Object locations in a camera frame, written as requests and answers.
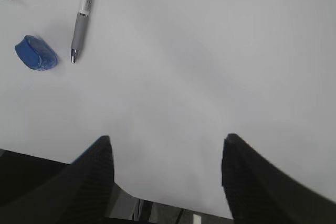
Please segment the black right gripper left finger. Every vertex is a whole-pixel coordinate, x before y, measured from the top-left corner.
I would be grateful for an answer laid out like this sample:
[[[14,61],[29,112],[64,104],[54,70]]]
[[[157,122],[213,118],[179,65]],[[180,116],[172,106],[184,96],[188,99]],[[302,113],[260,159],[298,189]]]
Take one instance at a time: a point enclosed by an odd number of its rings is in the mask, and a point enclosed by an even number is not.
[[[114,185],[110,138],[101,136],[73,163],[1,208],[1,223],[104,223]]]

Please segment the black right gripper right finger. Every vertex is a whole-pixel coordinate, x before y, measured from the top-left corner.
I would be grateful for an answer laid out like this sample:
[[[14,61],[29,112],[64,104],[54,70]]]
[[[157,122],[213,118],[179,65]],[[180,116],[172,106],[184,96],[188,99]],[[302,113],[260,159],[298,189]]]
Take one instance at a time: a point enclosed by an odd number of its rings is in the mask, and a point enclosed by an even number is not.
[[[335,223],[335,203],[298,183],[237,134],[224,139],[222,186],[234,223]]]

